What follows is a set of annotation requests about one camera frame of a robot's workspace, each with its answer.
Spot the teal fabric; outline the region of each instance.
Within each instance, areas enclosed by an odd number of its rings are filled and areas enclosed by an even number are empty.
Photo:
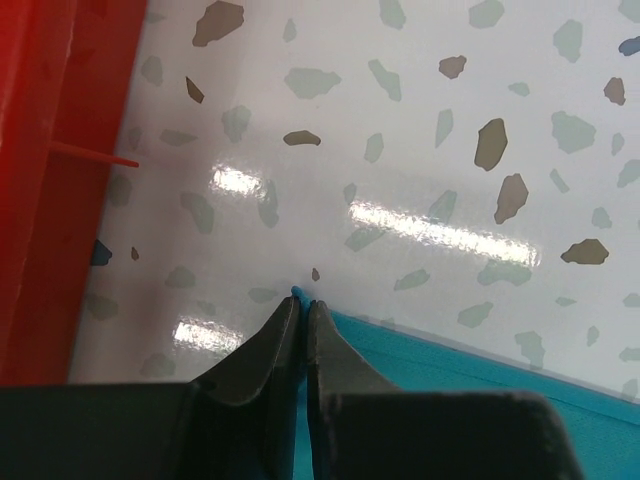
[[[293,294],[307,318],[311,299]],[[545,395],[563,418],[588,479],[640,480],[640,406],[332,312],[342,336],[406,390],[524,389]],[[298,396],[294,478],[312,479],[306,385]]]

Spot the red plastic edge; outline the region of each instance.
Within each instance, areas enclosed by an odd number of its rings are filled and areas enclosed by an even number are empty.
[[[0,2],[0,384],[66,380],[145,6]]]

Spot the glossy floor surface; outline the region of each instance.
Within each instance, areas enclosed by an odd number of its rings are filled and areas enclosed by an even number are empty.
[[[211,1],[149,5],[72,382],[191,379],[297,284],[640,396],[640,1]]]

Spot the blue speck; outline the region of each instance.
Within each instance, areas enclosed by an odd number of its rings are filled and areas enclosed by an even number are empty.
[[[640,37],[625,40],[618,47],[618,51],[625,57],[629,57],[634,53],[640,52]]]
[[[93,253],[91,254],[91,266],[104,267],[109,263],[111,257],[113,257],[111,250],[109,250],[100,240],[96,240],[96,243],[93,244]]]

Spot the black plastic part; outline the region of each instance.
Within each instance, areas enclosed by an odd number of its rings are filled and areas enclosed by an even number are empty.
[[[530,393],[408,393],[309,315],[308,419],[316,480],[583,478],[559,417]]]
[[[0,390],[2,480],[290,480],[300,303],[187,384]]]

